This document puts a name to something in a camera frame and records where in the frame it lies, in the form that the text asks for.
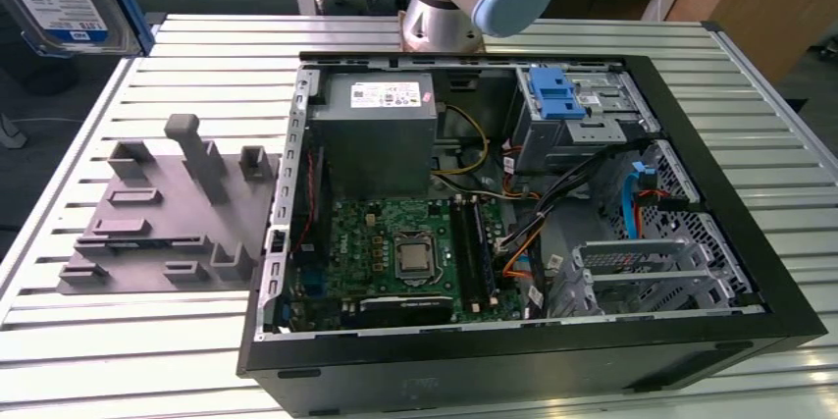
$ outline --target blue drive bay latch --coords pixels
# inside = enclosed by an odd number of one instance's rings
[[[576,101],[574,84],[559,68],[531,68],[528,82],[544,120],[580,120],[588,115]]]

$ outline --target motherboard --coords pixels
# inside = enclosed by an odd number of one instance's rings
[[[314,324],[298,328],[352,329],[362,310],[364,319],[383,313],[375,327],[520,319],[515,285],[495,284],[491,247],[502,234],[494,199],[335,201],[328,262],[299,277],[302,318]]]

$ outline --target aluminum extrusion table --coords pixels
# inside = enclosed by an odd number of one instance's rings
[[[168,17],[147,59],[119,63],[0,265],[3,418],[274,418],[235,375],[246,292],[63,296],[57,273],[111,168],[113,143],[156,153],[171,113],[194,113],[222,152],[282,152],[298,68],[312,50],[396,51],[395,18]],[[670,393],[400,413],[483,418],[838,416],[838,163],[722,33],[698,24],[550,21],[490,52],[647,55],[830,334]]]

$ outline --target blue label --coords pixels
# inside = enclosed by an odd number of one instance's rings
[[[61,41],[72,41],[75,43],[101,43],[107,40],[107,30],[48,29],[47,32]]]

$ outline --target black computer case frame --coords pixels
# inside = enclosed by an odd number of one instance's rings
[[[757,354],[826,333],[801,289],[683,113],[651,60],[638,56],[314,53],[310,62],[390,64],[406,58],[617,62],[631,75],[754,288],[762,314],[630,319],[384,337],[254,341],[258,281],[239,374],[295,416],[382,412],[556,397],[675,390]]]

